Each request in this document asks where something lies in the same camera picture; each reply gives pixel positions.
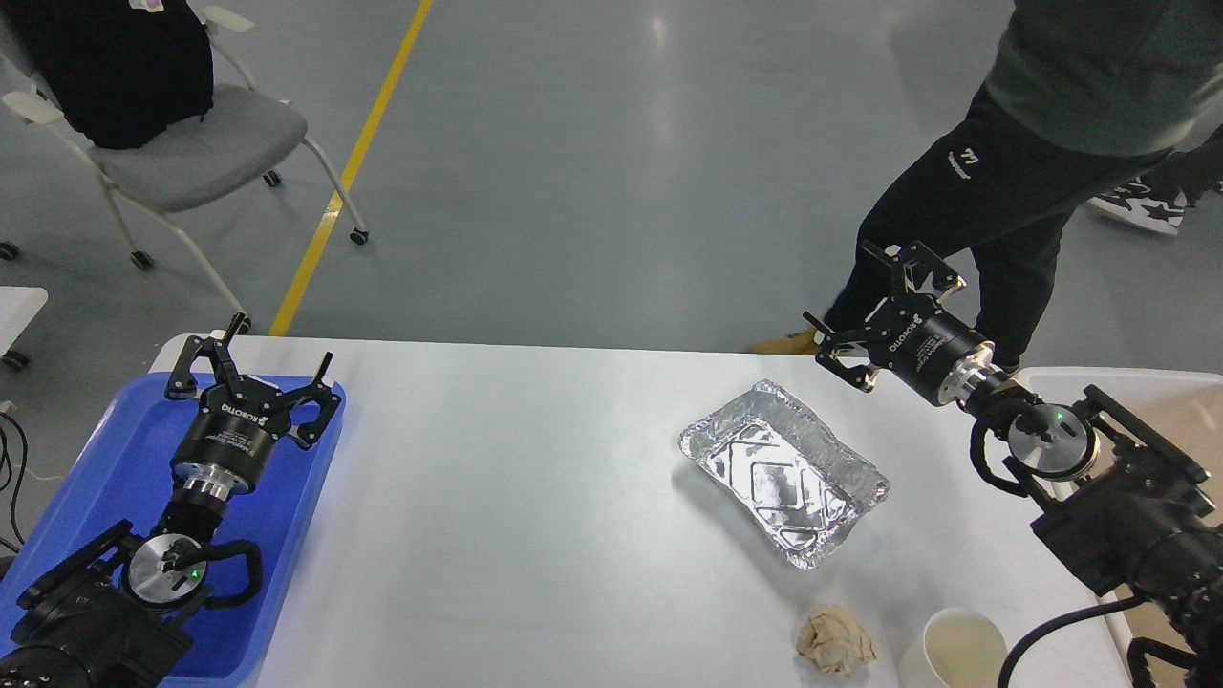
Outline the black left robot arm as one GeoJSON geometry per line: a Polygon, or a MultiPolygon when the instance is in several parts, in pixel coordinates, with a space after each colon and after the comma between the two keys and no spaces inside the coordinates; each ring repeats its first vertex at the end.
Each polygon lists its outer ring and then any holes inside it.
{"type": "Polygon", "coordinates": [[[238,687],[270,640],[342,425],[226,331],[127,384],[2,579],[5,687],[238,687]]]}

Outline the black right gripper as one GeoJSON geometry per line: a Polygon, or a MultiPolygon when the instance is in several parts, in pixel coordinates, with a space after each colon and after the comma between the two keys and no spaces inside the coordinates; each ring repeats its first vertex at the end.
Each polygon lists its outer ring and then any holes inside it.
{"type": "Polygon", "coordinates": [[[861,248],[890,273],[890,297],[878,301],[856,330],[835,331],[804,310],[815,328],[815,360],[852,389],[870,392],[885,371],[933,406],[964,404],[985,380],[999,376],[991,343],[945,310],[945,299],[966,288],[961,275],[921,241],[861,248]]]}

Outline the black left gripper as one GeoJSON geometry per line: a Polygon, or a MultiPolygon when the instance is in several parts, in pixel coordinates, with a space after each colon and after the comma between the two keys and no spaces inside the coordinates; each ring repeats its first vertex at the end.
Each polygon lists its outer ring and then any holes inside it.
{"type": "Polygon", "coordinates": [[[327,352],[309,382],[286,395],[231,393],[240,391],[242,375],[230,356],[230,343],[249,330],[247,313],[235,313],[223,332],[205,339],[191,335],[183,341],[165,386],[166,400],[198,398],[198,413],[171,458],[172,479],[179,488],[209,496],[248,495],[262,478],[279,439],[287,436],[302,450],[314,448],[342,397],[327,382],[333,352],[327,352]],[[192,367],[205,358],[214,382],[223,389],[201,392],[192,367]],[[291,411],[316,404],[309,422],[291,423],[291,411]]]}

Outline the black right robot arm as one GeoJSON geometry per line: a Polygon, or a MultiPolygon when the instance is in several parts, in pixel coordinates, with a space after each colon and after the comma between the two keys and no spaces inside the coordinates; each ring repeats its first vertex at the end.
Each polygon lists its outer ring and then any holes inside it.
{"type": "Polygon", "coordinates": [[[868,392],[892,371],[936,408],[974,417],[970,461],[983,481],[1042,513],[1031,528],[1096,595],[1126,585],[1131,596],[1040,624],[1008,653],[1008,686],[1022,654],[1055,631],[1155,604],[1180,635],[1180,650],[1152,637],[1128,643],[1136,687],[1153,686],[1148,657],[1188,671],[1188,687],[1221,684],[1221,528],[1205,523],[1214,503],[1199,462],[1096,386],[1074,404],[1048,402],[993,364],[991,341],[943,308],[964,279],[926,244],[865,252],[890,273],[890,296],[860,330],[812,319],[821,367],[868,392]]]}

